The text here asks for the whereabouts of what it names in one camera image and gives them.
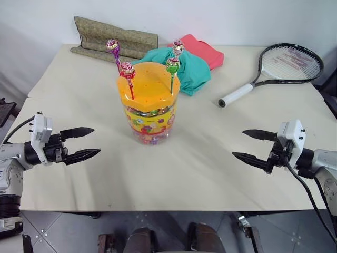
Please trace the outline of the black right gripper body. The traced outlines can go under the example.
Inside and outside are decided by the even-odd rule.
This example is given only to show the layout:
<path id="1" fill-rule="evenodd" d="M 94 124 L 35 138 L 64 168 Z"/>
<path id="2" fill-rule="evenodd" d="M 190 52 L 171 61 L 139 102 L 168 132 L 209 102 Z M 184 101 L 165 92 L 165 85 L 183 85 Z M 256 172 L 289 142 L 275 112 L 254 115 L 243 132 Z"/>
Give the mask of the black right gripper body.
<path id="1" fill-rule="evenodd" d="M 267 174 L 271 174 L 275 166 L 285 166 L 284 159 L 290 159 L 293 148 L 294 144 L 292 140 L 286 140 L 284 144 L 282 144 L 280 140 L 275 141 L 267 159 L 267 167 L 265 172 Z"/>

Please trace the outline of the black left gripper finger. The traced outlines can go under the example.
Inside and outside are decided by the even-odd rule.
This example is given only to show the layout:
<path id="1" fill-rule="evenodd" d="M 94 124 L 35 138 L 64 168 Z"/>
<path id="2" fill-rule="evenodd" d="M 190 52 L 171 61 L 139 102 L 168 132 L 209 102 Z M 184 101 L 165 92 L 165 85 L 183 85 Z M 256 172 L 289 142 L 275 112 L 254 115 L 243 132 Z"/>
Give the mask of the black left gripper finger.
<path id="1" fill-rule="evenodd" d="M 94 129 L 88 128 L 88 127 L 79 127 L 79 128 L 73 128 L 68 130 L 63 130 L 60 132 L 61 139 L 66 140 L 70 138 L 79 138 L 86 136 L 90 133 L 94 132 Z"/>
<path id="2" fill-rule="evenodd" d="M 82 161 L 85 161 L 87 159 L 94 157 L 100 151 L 101 149 L 85 149 L 85 150 L 76 151 L 75 153 L 68 155 L 64 159 L 64 163 L 66 165 L 79 163 L 79 162 L 82 162 Z"/>

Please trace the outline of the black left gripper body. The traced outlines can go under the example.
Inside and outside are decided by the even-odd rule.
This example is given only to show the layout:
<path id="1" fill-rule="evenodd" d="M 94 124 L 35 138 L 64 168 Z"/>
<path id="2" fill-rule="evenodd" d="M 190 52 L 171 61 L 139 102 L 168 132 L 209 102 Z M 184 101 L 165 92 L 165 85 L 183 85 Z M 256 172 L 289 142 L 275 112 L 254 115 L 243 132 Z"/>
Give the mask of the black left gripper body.
<path id="1" fill-rule="evenodd" d="M 68 149 L 64 147 L 60 134 L 52 134 L 43 151 L 49 162 L 65 162 L 68 157 Z"/>

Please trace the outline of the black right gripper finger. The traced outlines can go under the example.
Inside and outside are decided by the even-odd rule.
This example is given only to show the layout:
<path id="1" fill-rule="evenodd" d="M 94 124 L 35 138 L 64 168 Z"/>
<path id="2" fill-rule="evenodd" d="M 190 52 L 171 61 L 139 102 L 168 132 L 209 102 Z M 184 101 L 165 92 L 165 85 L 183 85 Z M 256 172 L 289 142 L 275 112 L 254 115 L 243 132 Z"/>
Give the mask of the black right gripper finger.
<path id="1" fill-rule="evenodd" d="M 264 131 L 264 130 L 258 130 L 258 129 L 248 129 L 242 131 L 243 134 L 246 134 L 254 139 L 258 140 L 268 140 L 275 142 L 277 140 L 277 133 Z"/>
<path id="2" fill-rule="evenodd" d="M 268 169 L 268 163 L 264 160 L 258 159 L 256 156 L 247 154 L 247 153 L 242 153 L 242 152 L 233 152 L 232 153 L 237 159 L 243 161 L 244 163 L 260 168 L 264 171 L 267 171 Z"/>

